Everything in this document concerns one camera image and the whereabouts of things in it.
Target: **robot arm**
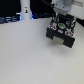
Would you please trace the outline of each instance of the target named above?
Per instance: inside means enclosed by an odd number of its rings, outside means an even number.
[[[56,13],[69,14],[76,18],[84,19],[84,0],[52,0],[51,6],[53,4],[53,10]]]
[[[56,15],[47,28],[46,37],[71,48],[75,41],[73,37],[75,17],[84,19],[83,4],[83,0],[80,2],[78,0],[53,0],[52,4],[47,3],[53,8]]]

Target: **white surface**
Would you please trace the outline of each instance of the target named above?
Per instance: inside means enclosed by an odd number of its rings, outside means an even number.
[[[49,23],[0,24],[0,84],[84,84],[84,28],[70,49],[46,38]]]
[[[84,19],[84,0],[74,0],[74,2],[81,2],[83,3],[83,7],[72,5],[71,10],[68,14],[75,16],[80,19]]]

